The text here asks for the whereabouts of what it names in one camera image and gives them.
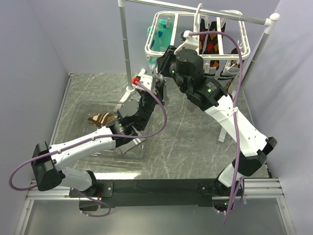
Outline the white clip sock hanger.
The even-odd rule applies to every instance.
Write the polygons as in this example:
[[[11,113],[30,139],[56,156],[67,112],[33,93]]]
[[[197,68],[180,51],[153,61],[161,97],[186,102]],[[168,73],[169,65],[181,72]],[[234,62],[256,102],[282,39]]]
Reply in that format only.
[[[192,32],[192,33],[190,33],[190,35],[198,35],[199,38],[200,38],[200,22],[201,22],[201,19],[205,19],[206,22],[209,22],[209,26],[211,25],[212,21],[217,22],[217,28],[218,29],[216,31],[213,31],[213,34],[218,35],[219,54],[211,54],[211,55],[200,54],[199,51],[196,51],[204,60],[209,60],[209,61],[210,60],[225,60],[225,61],[226,60],[239,60],[239,54],[238,53],[226,54],[224,52],[223,39],[225,39],[225,36],[218,34],[218,32],[221,32],[222,27],[225,25],[226,21],[230,20],[230,19],[199,14],[198,15],[198,23],[195,24],[194,23],[194,19],[195,19],[194,14],[192,14],[192,13],[191,14],[190,13],[176,14],[178,11],[179,11],[178,9],[174,9],[173,11],[159,11],[159,12],[155,13],[152,25],[150,27],[150,31],[147,35],[147,41],[146,41],[146,44],[144,47],[146,56],[149,55],[152,57],[159,58],[159,57],[163,56],[165,53],[165,52],[153,51],[150,49],[153,35],[155,33],[155,30],[157,29],[157,24],[158,24],[159,19],[168,20],[168,21],[173,22],[173,32],[172,32],[172,39],[171,39],[170,45],[174,45],[176,38],[179,36],[179,31],[178,31],[179,20],[181,20],[183,17],[189,17],[193,20],[193,22],[192,22],[191,26],[187,27],[187,30]],[[239,47],[241,58],[244,60],[250,55],[250,52],[251,52],[250,45],[249,45],[249,41],[247,38],[245,23],[240,24],[238,21],[236,21],[236,22],[237,22],[238,27],[239,27],[239,40],[234,43],[234,46]],[[177,53],[179,50],[181,50],[179,48],[179,46],[180,45],[177,46],[175,53]]]

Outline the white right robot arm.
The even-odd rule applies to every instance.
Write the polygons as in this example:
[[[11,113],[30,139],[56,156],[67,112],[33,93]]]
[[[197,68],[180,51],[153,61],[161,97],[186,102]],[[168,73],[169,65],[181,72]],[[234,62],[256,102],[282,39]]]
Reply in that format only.
[[[215,191],[226,195],[245,176],[253,175],[277,145],[266,137],[234,106],[232,97],[216,79],[204,74],[203,58],[195,50],[168,46],[157,58],[157,72],[174,80],[179,90],[196,107],[218,122],[239,145],[239,156],[216,178]]]

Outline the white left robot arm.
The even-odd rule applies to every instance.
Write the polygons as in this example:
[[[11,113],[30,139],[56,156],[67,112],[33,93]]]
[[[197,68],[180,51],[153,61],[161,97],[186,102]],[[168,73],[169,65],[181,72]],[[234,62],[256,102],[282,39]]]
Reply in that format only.
[[[129,99],[110,117],[105,114],[97,120],[104,124],[96,131],[61,144],[48,145],[45,141],[35,146],[31,167],[37,189],[48,191],[57,186],[72,187],[91,197],[97,193],[98,182],[92,171],[70,168],[73,162],[97,151],[123,147],[132,140],[146,139],[159,132],[141,135],[155,106],[163,108],[165,81],[158,81],[153,87],[149,83],[135,81],[141,92],[140,99]]]

